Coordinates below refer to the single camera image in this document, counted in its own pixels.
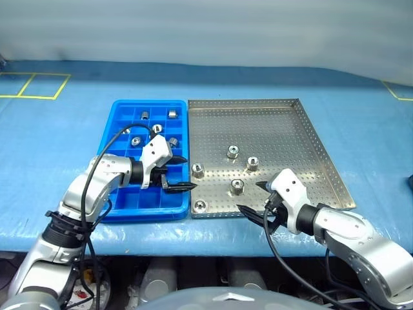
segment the gray machine part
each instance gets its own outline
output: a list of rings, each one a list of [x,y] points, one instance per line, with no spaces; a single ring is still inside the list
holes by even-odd
[[[203,178],[191,176],[198,185],[192,210],[199,199],[208,203],[195,218],[241,216],[237,204],[263,212],[268,193],[255,184],[285,167],[307,187],[310,201],[356,206],[298,99],[190,100],[189,131],[190,163],[205,167]],[[240,149],[236,160],[227,157],[229,145]],[[245,167],[251,156],[259,159],[257,171]],[[244,195],[228,195],[233,179],[244,181]]]
[[[228,284],[245,289],[267,289],[263,277],[249,258],[228,259]]]
[[[285,294],[240,287],[199,287],[168,294],[141,310],[322,310],[317,304]]]
[[[139,290],[139,304],[145,304],[177,289],[176,259],[155,257],[150,262]]]
[[[60,310],[57,300],[50,294],[30,291],[13,296],[0,310]]]

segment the black cable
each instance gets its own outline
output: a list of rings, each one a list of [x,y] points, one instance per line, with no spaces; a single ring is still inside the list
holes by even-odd
[[[108,213],[110,212],[110,210],[112,210],[112,201],[110,201],[110,199],[108,199],[108,204],[109,204],[109,207],[108,207],[108,209],[105,211],[105,213],[103,213],[97,220],[96,220],[96,222],[95,222],[95,224],[93,224],[93,226],[92,226],[92,230],[94,231],[95,230],[95,228],[96,228],[96,226],[103,220],[103,218],[106,216],[106,215],[108,215]]]
[[[345,292],[344,289],[329,289],[328,291],[323,292],[326,295],[329,294],[334,294],[334,293],[339,293],[339,292]],[[311,298],[307,299],[307,302],[312,302],[313,300],[315,300],[317,297],[319,297],[318,295],[314,295]]]
[[[8,263],[10,266],[12,266],[12,267],[15,269],[15,271],[18,270],[17,266],[14,265],[14,264],[13,264],[12,262],[10,262],[9,260],[7,260],[6,258],[0,259],[0,262],[6,262],[6,263]],[[3,285],[2,287],[0,287],[0,291],[1,291],[2,289],[4,289],[5,287],[7,287],[12,280],[13,280],[13,275],[10,277],[10,279],[7,280],[7,282],[5,283],[5,285]]]
[[[149,135],[152,138],[155,136],[154,131],[149,128],[148,126],[140,123],[134,123],[127,125],[123,127],[120,131],[115,134],[115,136],[105,145],[99,156],[95,159],[94,164],[92,165],[92,168],[90,169],[88,178],[86,179],[85,187],[83,188],[82,192],[82,197],[81,197],[81,222],[82,222],[82,228],[85,230],[85,242],[87,243],[90,251],[90,256],[93,261],[93,270],[94,270],[94,276],[95,276],[95,281],[96,281],[96,310],[99,310],[100,308],[100,293],[101,293],[101,288],[100,288],[100,278],[99,278],[99,266],[97,265],[97,258],[95,254],[95,250],[92,245],[92,241],[90,240],[90,233],[91,230],[88,228],[87,222],[86,222],[86,194],[90,185],[90,182],[92,181],[93,174],[95,173],[95,170],[97,166],[99,165],[103,155],[105,155],[105,152],[110,148],[110,146],[116,141],[116,139],[124,133],[126,129],[129,129],[131,127],[143,127],[149,130]]]
[[[319,289],[315,288],[311,284],[309,284],[306,280],[304,280],[300,275],[298,275],[294,270],[291,269],[290,266],[284,261],[284,259],[279,255],[277,252],[277,249],[275,245],[272,243],[271,235],[269,232],[268,228],[268,209],[265,209],[264,211],[264,232],[265,236],[267,237],[267,242],[271,248],[272,254],[277,258],[277,260],[280,262],[281,266],[294,278],[296,279],[302,286],[306,287],[307,289],[313,291],[316,293],[318,296],[322,297],[323,299],[329,301],[331,304],[335,305],[339,309],[344,309],[344,310],[357,310],[356,308],[350,307],[349,305],[341,304],[337,300],[329,297],[329,295],[324,294],[321,292]]]
[[[5,283],[5,285],[3,285],[2,287],[0,287],[0,291],[1,291],[2,289],[6,288],[6,287],[10,284],[10,282],[11,282],[12,280],[13,280],[13,276],[11,276],[10,279],[7,280],[7,282]]]
[[[337,281],[334,281],[331,275],[331,269],[330,269],[330,250],[326,249],[325,251],[325,269],[326,269],[326,274],[327,274],[327,280],[334,286],[339,287],[340,289],[343,289],[345,291],[348,291],[352,293],[353,295],[356,295],[357,297],[363,299],[366,303],[369,304],[369,306],[373,307],[375,310],[381,310],[381,308],[370,298],[368,297],[364,292],[359,291],[358,289],[353,289],[347,285],[344,285],[342,283],[339,283]]]

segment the stainless steel tray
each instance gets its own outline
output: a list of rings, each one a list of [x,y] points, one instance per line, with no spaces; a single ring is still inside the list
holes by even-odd
[[[263,211],[268,193],[255,185],[284,168],[292,169],[307,187],[310,201],[335,208],[356,206],[318,138],[298,99],[190,100],[190,163],[202,163],[203,178],[191,176],[192,216],[241,216],[236,204]],[[227,158],[229,145],[239,147],[235,160]],[[256,156],[257,171],[247,170],[247,158]],[[245,191],[231,195],[230,182],[242,179]],[[203,212],[194,209],[204,200]]]

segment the tray hole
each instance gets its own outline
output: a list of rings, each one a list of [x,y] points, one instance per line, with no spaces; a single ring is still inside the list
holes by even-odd
[[[127,187],[117,191],[115,209],[136,209],[139,199],[138,187]]]
[[[161,189],[152,187],[141,191],[139,195],[139,209],[155,209],[160,208]]]

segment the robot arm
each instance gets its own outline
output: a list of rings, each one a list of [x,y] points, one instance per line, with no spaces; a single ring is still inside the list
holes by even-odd
[[[16,305],[25,302],[32,306],[49,305],[45,309],[55,309],[57,304],[59,308],[56,309],[60,309],[60,305],[68,300],[78,274],[75,263],[81,256],[84,244],[81,196],[95,161],[96,158],[92,159],[87,170],[70,184],[57,211],[47,212],[51,221],[15,274],[8,291],[11,299],[1,309],[15,309]],[[139,161],[105,154],[97,164],[86,193],[88,226],[91,227],[98,219],[108,195],[115,189],[129,184],[141,184],[141,189],[147,189],[150,185],[161,186],[163,183],[167,184],[166,188],[163,187],[167,192],[194,188],[196,185],[189,182],[169,185],[166,181],[165,165],[183,162],[186,159],[173,156],[170,145],[160,135],[143,147]]]
[[[258,185],[271,193],[266,208],[276,214],[279,223],[294,234],[314,235],[317,242],[346,261],[373,301],[388,309],[413,309],[413,258],[404,248],[379,235],[368,220],[354,212],[321,203],[310,205],[307,189],[290,169]],[[239,207],[261,225],[256,213]]]

